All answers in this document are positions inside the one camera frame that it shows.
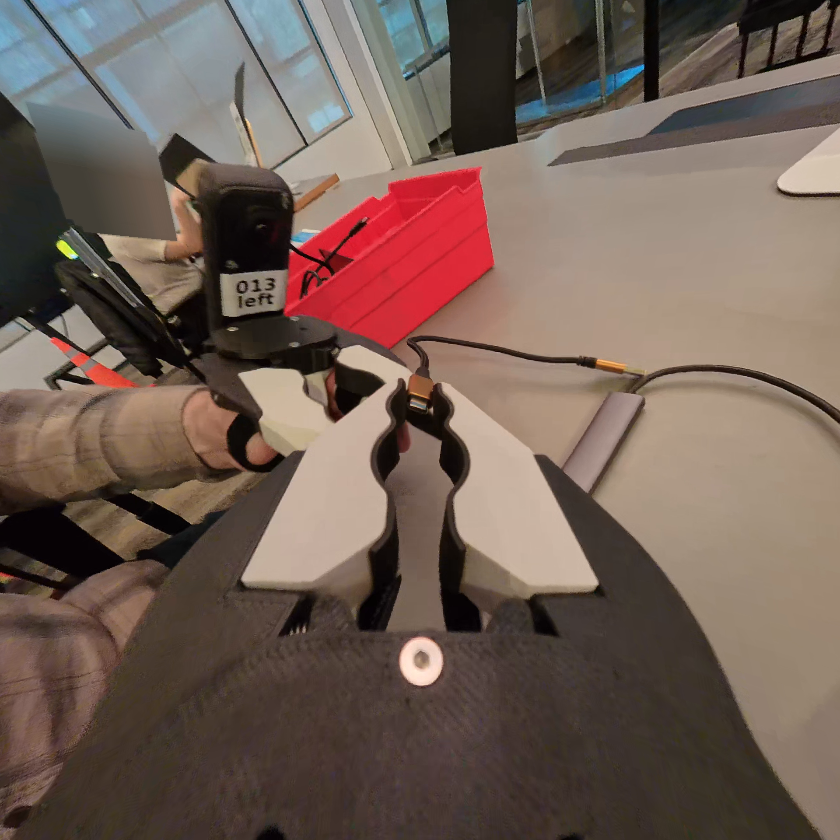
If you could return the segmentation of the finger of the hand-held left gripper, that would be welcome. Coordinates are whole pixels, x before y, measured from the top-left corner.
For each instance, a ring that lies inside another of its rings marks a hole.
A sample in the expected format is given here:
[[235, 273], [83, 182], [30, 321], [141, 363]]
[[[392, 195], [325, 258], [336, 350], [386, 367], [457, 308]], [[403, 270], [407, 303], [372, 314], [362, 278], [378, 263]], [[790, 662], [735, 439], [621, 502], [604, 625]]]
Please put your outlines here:
[[257, 405], [259, 432], [279, 455], [302, 451], [334, 424], [329, 409], [330, 371], [302, 374], [260, 368], [238, 374]]
[[335, 357], [337, 391], [352, 395], [372, 395], [390, 383], [410, 380], [411, 372], [404, 364], [361, 345], [342, 348]]

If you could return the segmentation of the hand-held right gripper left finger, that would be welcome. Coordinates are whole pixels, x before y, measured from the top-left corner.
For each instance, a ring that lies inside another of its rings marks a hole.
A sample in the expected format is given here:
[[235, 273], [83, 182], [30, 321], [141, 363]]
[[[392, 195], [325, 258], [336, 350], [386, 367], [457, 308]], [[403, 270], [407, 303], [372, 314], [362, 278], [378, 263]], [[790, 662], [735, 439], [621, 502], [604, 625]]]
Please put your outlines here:
[[338, 422], [296, 406], [263, 435], [298, 456], [241, 585], [258, 592], [329, 596], [360, 621], [398, 585], [395, 505], [385, 486], [400, 458], [403, 383], [383, 381]]

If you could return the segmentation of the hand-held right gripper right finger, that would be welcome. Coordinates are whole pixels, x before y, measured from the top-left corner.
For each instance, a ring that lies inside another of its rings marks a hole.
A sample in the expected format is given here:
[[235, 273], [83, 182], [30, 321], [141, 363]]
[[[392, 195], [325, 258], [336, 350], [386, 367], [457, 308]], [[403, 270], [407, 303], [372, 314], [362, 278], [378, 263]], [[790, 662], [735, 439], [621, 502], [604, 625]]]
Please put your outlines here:
[[436, 385], [439, 464], [451, 483], [438, 554], [445, 623], [510, 599], [588, 595], [599, 581], [539, 458], [452, 385]]

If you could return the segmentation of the black cable orange plug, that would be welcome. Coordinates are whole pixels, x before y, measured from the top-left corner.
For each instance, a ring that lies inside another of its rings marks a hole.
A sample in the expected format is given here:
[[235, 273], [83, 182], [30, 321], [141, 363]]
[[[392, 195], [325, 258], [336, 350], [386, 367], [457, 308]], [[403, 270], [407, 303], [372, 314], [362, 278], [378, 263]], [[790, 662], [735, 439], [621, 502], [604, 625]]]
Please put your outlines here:
[[646, 375], [646, 371], [633, 367], [632, 365], [604, 360], [590, 355], [552, 356], [513, 350], [496, 344], [480, 343], [467, 339], [455, 339], [430, 334], [415, 335], [406, 340], [406, 346], [416, 354], [419, 361], [419, 365], [408, 381], [407, 406], [410, 411], [417, 414], [430, 414], [432, 411], [435, 383], [430, 374], [429, 356], [425, 350], [425, 345], [431, 343], [501, 354], [514, 359], [539, 364], [574, 365], [615, 375], [629, 375], [636, 379]]

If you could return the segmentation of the red plastic bin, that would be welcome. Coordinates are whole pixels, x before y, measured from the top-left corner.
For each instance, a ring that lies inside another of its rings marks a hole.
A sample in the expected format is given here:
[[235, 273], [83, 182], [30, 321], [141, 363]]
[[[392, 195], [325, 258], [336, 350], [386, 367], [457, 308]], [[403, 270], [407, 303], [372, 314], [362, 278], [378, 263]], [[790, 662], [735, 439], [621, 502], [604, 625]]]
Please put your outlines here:
[[495, 264], [481, 184], [473, 167], [391, 182], [339, 217], [301, 249], [320, 256], [352, 225], [367, 227], [342, 250], [352, 262], [299, 300], [309, 267], [291, 254], [289, 317], [309, 316], [392, 348]]

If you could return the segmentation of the dark USB hub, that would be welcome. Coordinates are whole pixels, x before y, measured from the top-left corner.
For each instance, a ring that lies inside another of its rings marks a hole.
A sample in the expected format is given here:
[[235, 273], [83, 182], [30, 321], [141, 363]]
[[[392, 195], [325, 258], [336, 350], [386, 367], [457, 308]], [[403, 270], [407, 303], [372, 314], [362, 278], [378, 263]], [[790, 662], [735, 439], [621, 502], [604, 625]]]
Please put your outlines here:
[[563, 472], [591, 495], [641, 416], [645, 398], [637, 393], [605, 396], [563, 463]]

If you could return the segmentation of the person's left hand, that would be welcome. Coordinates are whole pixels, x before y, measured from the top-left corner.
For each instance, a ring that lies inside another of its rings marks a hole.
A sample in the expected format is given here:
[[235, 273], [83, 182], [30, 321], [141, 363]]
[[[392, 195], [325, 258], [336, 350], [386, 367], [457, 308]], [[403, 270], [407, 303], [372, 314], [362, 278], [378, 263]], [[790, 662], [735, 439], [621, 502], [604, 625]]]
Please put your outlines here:
[[186, 401], [182, 424], [193, 452], [207, 468], [263, 473], [281, 461], [250, 419], [218, 405], [206, 389]]

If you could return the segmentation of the orange plastic object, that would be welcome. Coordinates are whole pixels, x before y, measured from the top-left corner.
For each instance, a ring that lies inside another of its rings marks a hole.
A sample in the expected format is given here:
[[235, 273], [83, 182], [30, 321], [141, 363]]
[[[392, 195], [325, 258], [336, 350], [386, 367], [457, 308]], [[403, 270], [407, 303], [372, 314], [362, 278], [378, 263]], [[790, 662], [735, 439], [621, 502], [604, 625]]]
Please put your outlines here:
[[110, 347], [106, 339], [101, 339], [83, 349], [59, 332], [46, 332], [45, 335], [50, 343], [68, 359], [68, 362], [45, 377], [45, 384], [51, 391], [62, 391], [62, 383], [82, 386], [100, 385], [118, 389], [138, 387], [119, 371], [106, 367], [96, 360], [95, 356], [99, 352]]

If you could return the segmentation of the black monitor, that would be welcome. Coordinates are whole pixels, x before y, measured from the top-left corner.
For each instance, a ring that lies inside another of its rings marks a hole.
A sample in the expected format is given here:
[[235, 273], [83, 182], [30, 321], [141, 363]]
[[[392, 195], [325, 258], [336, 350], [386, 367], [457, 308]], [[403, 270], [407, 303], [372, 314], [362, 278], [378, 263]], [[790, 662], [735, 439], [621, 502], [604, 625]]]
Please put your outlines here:
[[67, 308], [56, 276], [56, 242], [67, 218], [53, 188], [34, 127], [1, 97], [1, 326]]

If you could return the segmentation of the white stand base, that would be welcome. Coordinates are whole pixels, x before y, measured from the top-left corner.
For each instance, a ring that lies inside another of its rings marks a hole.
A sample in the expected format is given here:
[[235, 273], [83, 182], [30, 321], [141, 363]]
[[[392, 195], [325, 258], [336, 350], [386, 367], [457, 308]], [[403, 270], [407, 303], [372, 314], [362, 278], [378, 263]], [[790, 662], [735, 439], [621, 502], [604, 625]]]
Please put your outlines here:
[[779, 176], [776, 187], [787, 196], [839, 196], [839, 129]]

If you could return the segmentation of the black metal post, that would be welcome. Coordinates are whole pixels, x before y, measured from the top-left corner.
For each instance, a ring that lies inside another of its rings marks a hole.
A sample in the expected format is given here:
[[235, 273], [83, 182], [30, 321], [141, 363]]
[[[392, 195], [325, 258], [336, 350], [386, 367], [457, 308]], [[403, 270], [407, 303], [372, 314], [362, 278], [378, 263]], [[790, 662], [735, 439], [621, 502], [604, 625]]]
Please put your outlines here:
[[644, 1], [644, 101], [659, 99], [660, 1]]

